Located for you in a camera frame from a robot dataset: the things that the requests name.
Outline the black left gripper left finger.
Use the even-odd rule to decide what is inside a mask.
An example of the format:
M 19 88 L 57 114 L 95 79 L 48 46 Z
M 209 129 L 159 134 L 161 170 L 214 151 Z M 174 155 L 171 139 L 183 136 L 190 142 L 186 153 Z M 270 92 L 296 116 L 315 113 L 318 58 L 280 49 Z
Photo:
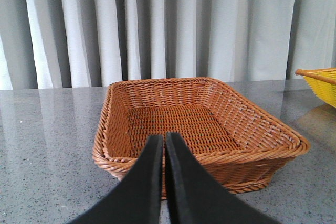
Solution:
M 150 135 L 124 179 L 71 223 L 159 223 L 163 136 Z

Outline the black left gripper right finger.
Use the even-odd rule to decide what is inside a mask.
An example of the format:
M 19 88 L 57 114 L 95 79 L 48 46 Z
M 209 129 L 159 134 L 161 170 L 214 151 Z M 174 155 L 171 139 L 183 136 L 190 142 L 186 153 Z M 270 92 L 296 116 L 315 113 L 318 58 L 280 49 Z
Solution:
M 179 133 L 166 135 L 165 186 L 171 223 L 277 223 L 220 185 Z

